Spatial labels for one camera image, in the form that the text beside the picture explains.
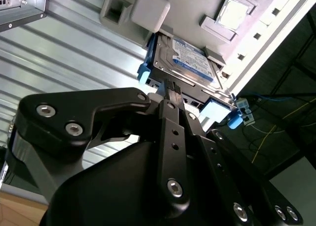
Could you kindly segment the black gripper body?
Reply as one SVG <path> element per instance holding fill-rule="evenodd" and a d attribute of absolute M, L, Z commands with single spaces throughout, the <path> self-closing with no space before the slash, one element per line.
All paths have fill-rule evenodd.
<path fill-rule="evenodd" d="M 232 226 L 223 198 L 202 159 L 183 143 L 135 143 L 64 182 L 43 226 Z"/>

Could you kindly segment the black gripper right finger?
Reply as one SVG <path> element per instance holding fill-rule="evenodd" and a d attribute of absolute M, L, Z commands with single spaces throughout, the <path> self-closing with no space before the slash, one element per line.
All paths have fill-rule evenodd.
<path fill-rule="evenodd" d="M 302 224 L 298 210 L 217 129 L 205 133 L 185 111 L 181 86 L 174 99 L 186 115 L 185 129 L 198 150 L 198 159 L 211 175 L 216 224 Z"/>

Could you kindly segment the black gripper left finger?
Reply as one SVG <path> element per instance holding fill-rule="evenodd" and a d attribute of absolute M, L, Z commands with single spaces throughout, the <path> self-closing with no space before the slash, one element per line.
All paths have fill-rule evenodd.
<path fill-rule="evenodd" d="M 164 81 L 157 93 L 160 101 L 137 88 L 29 95 L 19 103 L 13 156 L 50 203 L 71 177 L 135 143 L 186 147 L 174 82 Z"/>

